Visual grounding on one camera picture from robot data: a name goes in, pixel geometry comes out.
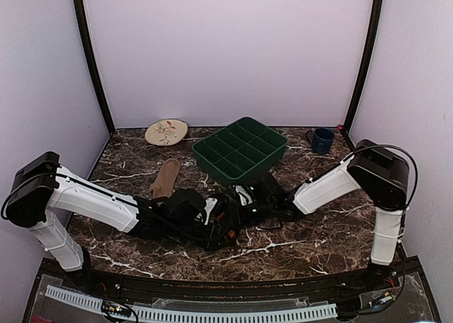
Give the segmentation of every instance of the cup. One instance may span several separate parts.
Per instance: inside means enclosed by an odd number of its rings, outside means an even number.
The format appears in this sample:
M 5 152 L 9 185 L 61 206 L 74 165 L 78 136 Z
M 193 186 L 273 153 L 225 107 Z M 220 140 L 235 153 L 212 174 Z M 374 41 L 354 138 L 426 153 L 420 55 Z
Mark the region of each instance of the cup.
M 331 149 L 334 137 L 335 133 L 324 127 L 307 130 L 305 133 L 305 138 L 311 144 L 313 152 L 321 155 L 327 154 Z

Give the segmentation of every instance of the white plate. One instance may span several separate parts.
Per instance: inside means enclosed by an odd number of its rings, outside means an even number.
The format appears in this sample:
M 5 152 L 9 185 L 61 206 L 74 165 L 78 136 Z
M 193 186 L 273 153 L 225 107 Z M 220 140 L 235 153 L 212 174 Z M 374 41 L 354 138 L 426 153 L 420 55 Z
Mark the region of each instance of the white plate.
M 165 119 L 153 123 L 144 133 L 151 145 L 171 146 L 180 142 L 187 134 L 187 123 L 177 119 Z

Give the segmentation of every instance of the marble table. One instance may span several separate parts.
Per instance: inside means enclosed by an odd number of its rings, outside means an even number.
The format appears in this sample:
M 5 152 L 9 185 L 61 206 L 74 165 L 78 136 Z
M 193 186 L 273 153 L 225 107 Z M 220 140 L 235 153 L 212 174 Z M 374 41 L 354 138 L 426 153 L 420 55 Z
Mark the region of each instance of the marble table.
M 149 198 L 149 187 L 160 166 L 173 157 L 181 162 L 175 188 L 195 188 L 208 196 L 222 187 L 197 167 L 192 146 L 216 130 L 190 128 L 188 136 L 172 147 L 151 146 L 144 139 L 145 129 L 118 130 L 91 181 L 113 191 Z M 337 130 L 326 156 L 310 150 L 304 139 L 308 128 L 276 130 L 289 143 L 283 159 L 271 172 L 286 191 L 331 168 L 350 152 Z M 362 191 L 353 191 L 277 231 L 243 229 L 236 246 L 216 252 L 168 239 L 140 240 L 79 215 L 74 215 L 69 225 L 69 233 L 88 249 L 98 270 L 187 281 L 270 281 L 365 268 L 373 229 L 374 208 Z

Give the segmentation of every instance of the wooden spatula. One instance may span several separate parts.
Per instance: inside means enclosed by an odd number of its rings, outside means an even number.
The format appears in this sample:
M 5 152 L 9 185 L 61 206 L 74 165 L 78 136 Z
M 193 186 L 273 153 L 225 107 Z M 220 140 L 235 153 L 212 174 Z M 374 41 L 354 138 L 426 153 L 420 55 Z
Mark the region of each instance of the wooden spatula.
M 174 158 L 170 158 L 162 164 L 159 174 L 156 180 L 150 187 L 152 192 L 151 199 L 168 197 L 173 194 L 173 187 L 175 185 L 176 178 L 178 177 L 181 163 Z

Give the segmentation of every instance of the green box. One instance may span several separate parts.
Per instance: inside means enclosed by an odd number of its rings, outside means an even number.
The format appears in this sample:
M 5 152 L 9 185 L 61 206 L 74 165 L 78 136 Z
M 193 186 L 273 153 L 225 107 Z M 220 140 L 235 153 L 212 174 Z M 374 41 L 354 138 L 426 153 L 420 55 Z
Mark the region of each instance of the green box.
M 198 166 L 228 186 L 241 183 L 278 162 L 286 137 L 252 118 L 242 118 L 193 145 Z

